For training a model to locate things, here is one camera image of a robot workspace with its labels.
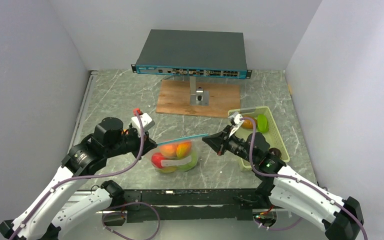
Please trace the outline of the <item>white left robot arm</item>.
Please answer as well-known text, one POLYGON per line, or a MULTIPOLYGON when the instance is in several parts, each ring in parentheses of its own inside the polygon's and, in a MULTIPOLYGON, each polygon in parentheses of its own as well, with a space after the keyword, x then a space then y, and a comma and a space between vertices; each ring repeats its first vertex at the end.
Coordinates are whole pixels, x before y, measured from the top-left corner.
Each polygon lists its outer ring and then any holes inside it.
POLYGON ((130 153, 140 160, 155 149, 157 144, 149 136, 154 124, 148 114, 139 112, 128 128, 116 117, 104 118, 93 133, 69 150, 36 200, 20 216, 2 221, 0 234, 8 240, 57 240, 95 212, 119 209, 126 201, 125 191, 110 173, 84 200, 69 208, 65 204, 89 179, 100 177, 108 159, 130 153))

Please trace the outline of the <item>yellow star fruit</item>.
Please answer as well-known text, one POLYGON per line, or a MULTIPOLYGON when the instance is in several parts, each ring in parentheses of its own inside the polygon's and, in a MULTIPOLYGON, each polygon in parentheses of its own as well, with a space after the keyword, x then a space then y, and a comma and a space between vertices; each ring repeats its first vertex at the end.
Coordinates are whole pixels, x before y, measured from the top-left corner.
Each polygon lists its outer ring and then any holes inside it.
POLYGON ((177 169, 178 168, 176 166, 167 166, 167 167, 158 168, 157 171, 165 174, 165 173, 173 173, 177 169))

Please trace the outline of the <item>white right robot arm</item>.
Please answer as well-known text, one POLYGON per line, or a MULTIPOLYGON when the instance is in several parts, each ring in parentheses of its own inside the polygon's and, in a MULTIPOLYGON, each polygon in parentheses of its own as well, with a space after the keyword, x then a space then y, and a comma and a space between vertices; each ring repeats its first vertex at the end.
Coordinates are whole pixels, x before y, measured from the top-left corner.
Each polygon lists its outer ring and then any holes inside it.
POLYGON ((202 141, 219 156, 230 152, 250 163, 261 181, 255 189, 260 207, 289 210, 324 231, 329 240, 355 240, 362 232, 364 217, 358 200, 351 196, 344 199, 309 182, 270 150, 262 133, 238 138, 227 125, 202 141))

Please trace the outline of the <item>pale green cabbage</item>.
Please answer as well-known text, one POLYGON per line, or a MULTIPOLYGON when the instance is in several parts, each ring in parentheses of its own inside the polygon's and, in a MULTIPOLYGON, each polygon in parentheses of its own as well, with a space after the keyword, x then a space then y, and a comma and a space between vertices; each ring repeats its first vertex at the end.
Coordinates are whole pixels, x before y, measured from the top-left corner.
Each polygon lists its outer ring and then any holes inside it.
POLYGON ((188 162, 177 167, 177 170, 180 172, 186 172, 194 168, 198 163, 198 154, 192 152, 188 157, 184 158, 184 160, 188 160, 188 162))

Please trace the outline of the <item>red wrinkled fruit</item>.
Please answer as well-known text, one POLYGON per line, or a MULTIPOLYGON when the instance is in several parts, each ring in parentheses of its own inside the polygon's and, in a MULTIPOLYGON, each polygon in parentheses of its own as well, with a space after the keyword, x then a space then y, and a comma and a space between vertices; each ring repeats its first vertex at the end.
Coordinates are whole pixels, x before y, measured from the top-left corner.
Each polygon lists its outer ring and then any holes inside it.
POLYGON ((167 160, 167 158, 160 152, 156 152, 151 156, 151 164, 157 169, 163 168, 162 161, 164 160, 167 160))

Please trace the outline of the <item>orange yellow mango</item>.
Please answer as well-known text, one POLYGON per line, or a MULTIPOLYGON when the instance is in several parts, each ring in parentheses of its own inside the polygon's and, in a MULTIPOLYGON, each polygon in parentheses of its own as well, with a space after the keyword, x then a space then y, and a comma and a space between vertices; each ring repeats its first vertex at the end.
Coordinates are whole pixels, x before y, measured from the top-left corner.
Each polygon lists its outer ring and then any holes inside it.
POLYGON ((176 157, 178 159, 183 159, 190 155, 192 149, 192 142, 191 141, 184 141, 177 145, 176 148, 176 157))

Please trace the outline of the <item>clear zip top bag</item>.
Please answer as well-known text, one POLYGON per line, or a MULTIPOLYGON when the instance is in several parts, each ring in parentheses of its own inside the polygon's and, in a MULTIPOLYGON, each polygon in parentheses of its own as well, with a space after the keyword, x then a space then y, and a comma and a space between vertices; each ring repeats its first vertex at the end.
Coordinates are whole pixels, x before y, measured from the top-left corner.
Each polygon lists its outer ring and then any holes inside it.
POLYGON ((207 136, 208 134, 204 133, 160 142, 145 158, 159 173, 187 172, 202 159, 202 139, 207 136))

